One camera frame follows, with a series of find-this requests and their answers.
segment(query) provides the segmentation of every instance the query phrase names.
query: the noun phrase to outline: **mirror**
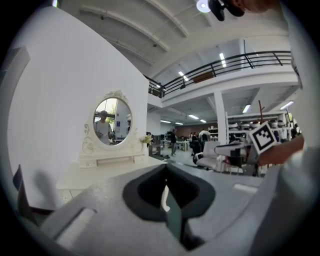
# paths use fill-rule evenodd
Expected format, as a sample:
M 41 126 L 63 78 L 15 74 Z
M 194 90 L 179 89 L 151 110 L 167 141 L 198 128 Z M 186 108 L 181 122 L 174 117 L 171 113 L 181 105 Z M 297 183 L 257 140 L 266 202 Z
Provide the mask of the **mirror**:
M 130 131 L 131 116 L 130 109 L 124 101 L 118 98 L 107 98 L 94 112 L 94 132 L 106 145 L 120 144 Z

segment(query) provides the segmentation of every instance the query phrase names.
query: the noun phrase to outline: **white vanity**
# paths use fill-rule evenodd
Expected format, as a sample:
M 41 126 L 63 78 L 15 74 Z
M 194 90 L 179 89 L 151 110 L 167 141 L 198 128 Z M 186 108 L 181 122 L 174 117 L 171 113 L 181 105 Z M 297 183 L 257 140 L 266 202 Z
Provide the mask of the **white vanity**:
M 102 113 L 101 119 L 97 118 L 97 113 Z M 130 106 L 120 90 L 109 92 L 97 100 L 84 124 L 78 160 L 69 165 L 65 175 L 56 184 L 65 203 L 107 178 L 166 164 L 165 161 L 150 157 L 147 145 L 140 142 L 135 123 L 137 114 L 141 115 Z M 114 143 L 119 140 L 117 134 L 122 138 L 125 135 L 121 143 Z

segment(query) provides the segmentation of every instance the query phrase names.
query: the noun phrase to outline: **ceiling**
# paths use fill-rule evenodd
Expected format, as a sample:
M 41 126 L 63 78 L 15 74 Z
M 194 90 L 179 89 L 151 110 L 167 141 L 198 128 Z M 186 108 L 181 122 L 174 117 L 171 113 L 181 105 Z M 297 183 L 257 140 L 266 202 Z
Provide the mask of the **ceiling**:
M 220 40 L 220 43 L 199 47 L 202 32 L 211 38 L 224 36 L 232 38 L 230 31 L 241 22 L 252 25 L 257 22 L 266 24 L 266 29 L 276 29 L 283 24 L 283 18 L 275 11 L 262 14 L 246 13 L 243 17 L 234 17 L 227 10 L 225 21 L 220 22 L 211 13 L 202 13 L 196 7 L 196 0 L 63 0 L 61 9 L 73 15 L 91 29 L 100 34 L 118 49 L 140 72 L 149 75 L 152 69 L 168 55 L 195 42 L 196 51 L 186 52 L 182 57 L 165 66 L 157 74 L 151 76 L 161 84 L 175 79 L 178 72 L 187 73 L 195 68 L 219 60 L 219 54 L 230 57 L 244 53 L 243 36 Z M 255 51 L 250 43 L 246 43 L 247 53 Z M 222 95 L 224 110 L 228 115 L 241 114 L 245 105 L 252 104 L 250 111 L 258 111 L 257 99 L 261 100 L 266 110 L 278 107 L 281 101 L 292 95 L 297 87 L 258 87 L 241 88 L 227 91 Z M 155 109 L 163 120 L 183 124 L 200 124 L 187 115 L 195 115 L 207 122 L 217 120 L 214 96 L 198 98 L 175 105 L 170 109 Z
M 241 90 L 234 89 L 224 93 L 222 92 L 224 111 L 227 112 L 228 116 L 240 115 L 243 113 L 245 106 L 250 104 L 251 108 L 247 113 L 259 113 L 259 105 L 255 106 L 254 104 L 254 102 L 258 100 L 261 102 L 261 107 L 264 107 L 263 112 L 269 112 L 271 110 L 280 111 L 280 107 L 278 107 L 279 104 L 281 107 L 285 105 L 283 102 L 286 98 L 294 95 L 298 89 L 298 85 L 262 85 L 261 87 L 244 87 Z M 219 106 L 216 106 L 213 94 L 207 95 L 204 98 L 185 101 L 170 108 L 156 109 L 152 106 L 148 107 L 149 112 L 159 113 L 162 120 L 172 123 L 178 122 L 184 125 L 201 124 L 201 119 L 207 121 L 207 123 L 217 121 L 215 108 L 219 108 Z M 188 115 L 194 115 L 199 119 L 193 119 Z
M 227 10 L 220 22 L 211 13 L 202 13 L 196 0 L 63 0 L 61 9 L 92 28 L 116 47 L 144 75 L 166 53 L 183 45 L 197 33 L 216 29 L 239 21 L 277 21 L 282 17 L 275 11 L 262 14 L 246 13 L 234 17 Z M 163 85 L 186 73 L 219 59 L 241 53 L 241 38 L 225 41 L 185 55 L 152 77 Z

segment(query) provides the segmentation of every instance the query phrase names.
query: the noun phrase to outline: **metal railing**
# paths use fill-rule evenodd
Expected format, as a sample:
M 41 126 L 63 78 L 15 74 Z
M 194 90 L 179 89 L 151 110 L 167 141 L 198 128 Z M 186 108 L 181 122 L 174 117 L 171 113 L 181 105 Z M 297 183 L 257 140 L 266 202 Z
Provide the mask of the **metal railing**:
M 151 78 L 146 78 L 150 81 L 149 93 L 152 93 L 153 95 L 158 94 L 159 97 L 162 98 L 169 93 L 173 93 L 177 90 L 184 89 L 187 86 L 197 84 L 220 75 L 244 69 L 291 65 L 291 58 L 292 55 L 290 51 L 258 51 L 225 58 L 225 63 L 222 63 L 221 59 L 216 60 L 185 73 L 185 78 L 179 76 L 165 85 L 161 85 Z
M 154 96 L 162 98 L 163 92 L 164 92 L 164 87 L 160 83 L 147 77 L 146 75 L 144 77 L 149 80 L 148 92 Z

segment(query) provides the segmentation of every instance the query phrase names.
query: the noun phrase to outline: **fluorescent light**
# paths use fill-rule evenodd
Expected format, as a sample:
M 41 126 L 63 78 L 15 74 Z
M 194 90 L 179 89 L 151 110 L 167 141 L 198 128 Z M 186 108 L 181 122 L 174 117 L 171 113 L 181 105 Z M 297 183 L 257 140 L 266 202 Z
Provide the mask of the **fluorescent light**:
M 246 113 L 250 107 L 251 107 L 250 104 L 246 105 L 242 113 Z
M 284 110 L 286 107 L 289 107 L 290 105 L 292 105 L 294 102 L 290 101 L 289 103 L 285 104 L 283 107 L 280 108 L 280 110 Z
M 193 118 L 193 119 L 199 119 L 199 117 L 194 116 L 193 114 L 190 114 L 189 117 Z
M 219 55 L 220 55 L 220 59 L 222 60 L 221 61 L 222 66 L 225 68 L 227 66 L 226 61 L 224 60 L 225 56 L 224 56 L 224 54 L 222 52 Z
M 186 77 L 185 74 L 182 73 L 181 71 L 179 71 L 179 75 L 183 77 L 184 81 L 186 81 L 186 82 L 189 81 L 188 77 Z
M 199 0 L 196 3 L 196 8 L 202 12 L 202 13 L 209 13 L 211 12 L 209 6 L 208 6 L 208 0 Z

